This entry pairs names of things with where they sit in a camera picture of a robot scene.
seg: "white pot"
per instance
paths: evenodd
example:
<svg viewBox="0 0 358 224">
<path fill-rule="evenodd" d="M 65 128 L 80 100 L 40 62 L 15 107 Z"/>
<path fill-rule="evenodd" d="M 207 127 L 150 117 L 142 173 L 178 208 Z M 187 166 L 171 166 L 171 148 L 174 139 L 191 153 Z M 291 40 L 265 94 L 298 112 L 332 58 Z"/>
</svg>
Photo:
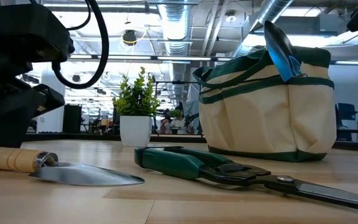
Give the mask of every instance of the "white pot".
<svg viewBox="0 0 358 224">
<path fill-rule="evenodd" d="M 120 116 L 119 131 L 125 147 L 146 147 L 152 135 L 152 118 L 149 116 Z"/>
</svg>

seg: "bag pocket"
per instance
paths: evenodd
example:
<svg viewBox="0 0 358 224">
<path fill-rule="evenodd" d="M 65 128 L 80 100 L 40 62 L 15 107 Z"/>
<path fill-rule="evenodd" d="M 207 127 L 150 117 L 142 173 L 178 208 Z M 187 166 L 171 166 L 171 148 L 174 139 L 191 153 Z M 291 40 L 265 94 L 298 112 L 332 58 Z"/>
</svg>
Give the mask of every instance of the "bag pocket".
<svg viewBox="0 0 358 224">
<path fill-rule="evenodd" d="M 226 106 L 220 90 L 200 93 L 200 123 L 208 145 L 229 150 L 233 143 Z"/>
<path fill-rule="evenodd" d="M 288 84 L 297 148 L 310 154 L 326 154 L 336 140 L 334 83 L 325 78 L 304 77 Z"/>
<path fill-rule="evenodd" d="M 222 92 L 233 135 L 231 151 L 260 154 L 295 152 L 288 86 L 281 77 Z"/>
</svg>

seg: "trowel wooden handle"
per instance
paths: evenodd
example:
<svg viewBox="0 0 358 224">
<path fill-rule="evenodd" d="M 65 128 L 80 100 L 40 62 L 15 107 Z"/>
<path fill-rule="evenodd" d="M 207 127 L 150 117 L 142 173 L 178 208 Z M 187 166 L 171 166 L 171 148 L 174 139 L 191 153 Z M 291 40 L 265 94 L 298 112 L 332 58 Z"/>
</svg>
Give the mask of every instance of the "trowel wooden handle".
<svg viewBox="0 0 358 224">
<path fill-rule="evenodd" d="M 21 172 L 34 172 L 37 158 L 44 151 L 0 147 L 0 169 Z"/>
</svg>

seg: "black cable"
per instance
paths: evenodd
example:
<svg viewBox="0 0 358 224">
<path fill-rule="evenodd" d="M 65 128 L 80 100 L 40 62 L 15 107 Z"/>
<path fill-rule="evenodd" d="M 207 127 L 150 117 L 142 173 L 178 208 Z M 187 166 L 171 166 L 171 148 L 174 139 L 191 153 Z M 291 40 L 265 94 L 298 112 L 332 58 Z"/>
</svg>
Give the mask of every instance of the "black cable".
<svg viewBox="0 0 358 224">
<path fill-rule="evenodd" d="M 78 29 L 82 29 L 82 28 L 84 28 L 84 26 L 88 25 L 88 23 L 91 20 L 91 6 L 90 6 L 88 0 L 85 0 L 85 3 L 86 3 L 86 7 L 88 7 L 88 17 L 81 25 L 76 26 L 76 27 L 67 28 L 67 30 L 78 30 Z"/>
<path fill-rule="evenodd" d="M 98 27 L 100 30 L 100 36 L 102 41 L 102 52 L 101 52 L 98 69 L 96 69 L 96 72 L 94 73 L 93 77 L 88 82 L 83 84 L 75 84 L 67 81 L 60 73 L 60 62 L 52 62 L 52 70 L 55 72 L 56 78 L 65 86 L 77 90 L 89 88 L 100 79 L 100 77 L 104 72 L 104 68 L 106 67 L 109 57 L 109 34 L 107 32 L 107 27 L 106 27 L 106 23 L 104 22 L 102 12 L 100 11 L 100 8 L 96 0 L 88 0 L 88 2 L 93 10 L 96 21 L 98 22 Z"/>
<path fill-rule="evenodd" d="M 303 17 L 305 17 L 305 16 L 306 16 L 310 11 L 312 11 L 314 8 L 317 8 L 317 9 L 320 10 L 321 13 L 324 13 L 324 11 L 323 11 L 320 7 L 318 7 L 318 6 L 313 6 L 313 7 L 311 7 L 311 8 L 305 13 L 305 15 L 303 15 Z"/>
</svg>

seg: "wooden table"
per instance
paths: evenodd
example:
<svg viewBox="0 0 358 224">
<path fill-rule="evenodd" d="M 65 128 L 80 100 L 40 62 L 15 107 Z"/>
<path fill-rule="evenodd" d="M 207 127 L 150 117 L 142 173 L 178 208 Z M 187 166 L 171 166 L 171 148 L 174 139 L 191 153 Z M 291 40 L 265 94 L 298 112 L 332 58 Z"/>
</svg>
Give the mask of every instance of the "wooden table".
<svg viewBox="0 0 358 224">
<path fill-rule="evenodd" d="M 205 144 L 180 145 L 206 150 Z M 23 148 L 56 152 L 61 161 L 116 169 L 146 182 L 76 187 L 0 171 L 0 224 L 358 223 L 358 210 L 351 208 L 286 197 L 263 187 L 229 187 L 141 169 L 134 163 L 133 148 L 122 148 L 120 142 L 43 141 L 24 143 Z M 302 164 L 228 157 L 274 174 L 358 193 L 358 152 L 332 150 L 324 161 Z"/>
</svg>

